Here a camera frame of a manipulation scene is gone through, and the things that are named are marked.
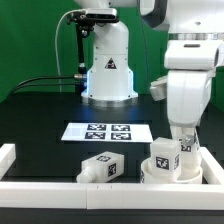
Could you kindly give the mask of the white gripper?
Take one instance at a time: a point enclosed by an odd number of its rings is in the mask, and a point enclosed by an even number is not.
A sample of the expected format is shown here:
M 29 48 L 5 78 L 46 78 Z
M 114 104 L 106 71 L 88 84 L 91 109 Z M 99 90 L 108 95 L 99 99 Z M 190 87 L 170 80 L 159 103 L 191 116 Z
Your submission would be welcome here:
M 195 128 L 211 97 L 213 71 L 170 70 L 167 76 L 153 81 L 150 92 L 155 101 L 167 99 L 167 117 L 173 140 L 183 140 L 183 129 Z M 194 149 L 200 148 L 194 129 Z

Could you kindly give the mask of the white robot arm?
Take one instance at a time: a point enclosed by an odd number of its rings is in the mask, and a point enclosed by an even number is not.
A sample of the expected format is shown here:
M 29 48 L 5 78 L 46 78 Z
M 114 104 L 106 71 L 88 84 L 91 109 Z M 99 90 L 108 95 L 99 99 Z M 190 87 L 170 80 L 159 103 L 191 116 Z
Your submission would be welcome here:
M 78 29 L 93 35 L 85 102 L 134 102 L 139 90 L 129 59 L 148 57 L 137 32 L 149 27 L 168 33 L 164 65 L 168 74 L 145 90 L 167 100 L 173 139 L 194 144 L 195 129 L 210 101 L 212 78 L 224 65 L 224 0 L 74 0 Z

